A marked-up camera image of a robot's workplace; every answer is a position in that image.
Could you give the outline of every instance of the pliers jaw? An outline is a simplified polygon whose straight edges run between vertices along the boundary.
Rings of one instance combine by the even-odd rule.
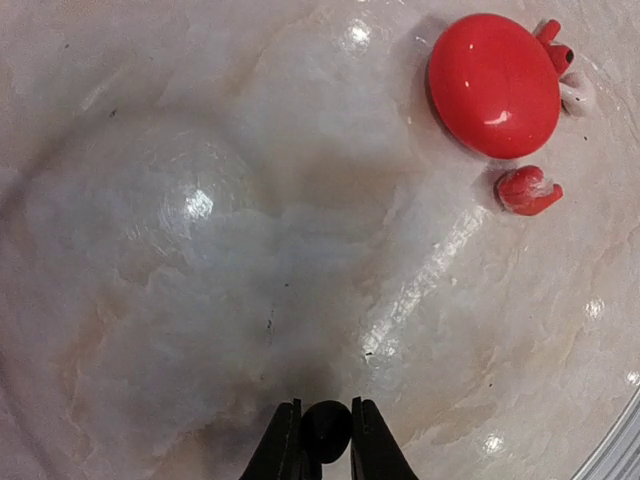
[[[336,404],[314,405],[305,420],[300,400],[280,404],[240,480],[321,480],[322,463],[337,459],[347,446],[345,431],[351,435],[353,480],[418,480],[372,400],[354,398],[351,415]],[[350,422],[346,428],[345,421]],[[322,431],[309,431],[313,425],[322,425]],[[340,451],[329,461],[317,449],[318,443],[327,447],[327,432],[339,432]]]

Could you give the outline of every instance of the marble surface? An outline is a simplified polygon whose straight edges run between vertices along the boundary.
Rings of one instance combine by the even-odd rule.
[[[425,100],[477,11],[559,19],[598,92],[519,163],[565,189],[533,219]],[[0,25],[0,478],[235,479],[280,401],[363,395],[425,480],[568,479],[640,384],[636,2],[6,0]]]

